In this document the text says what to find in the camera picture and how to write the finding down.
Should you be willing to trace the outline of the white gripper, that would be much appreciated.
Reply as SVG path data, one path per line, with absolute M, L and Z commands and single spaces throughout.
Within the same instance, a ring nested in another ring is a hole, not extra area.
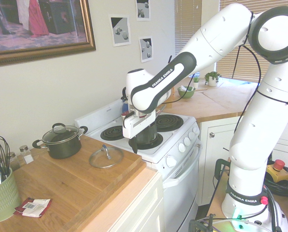
M 136 115 L 131 115 L 130 117 L 125 117 L 122 123 L 122 133 L 125 138 L 129 140 L 129 146 L 132 151 L 137 154 L 137 140 L 136 135 L 147 128 L 156 119 L 156 111 L 147 114 L 145 117 L 139 117 Z

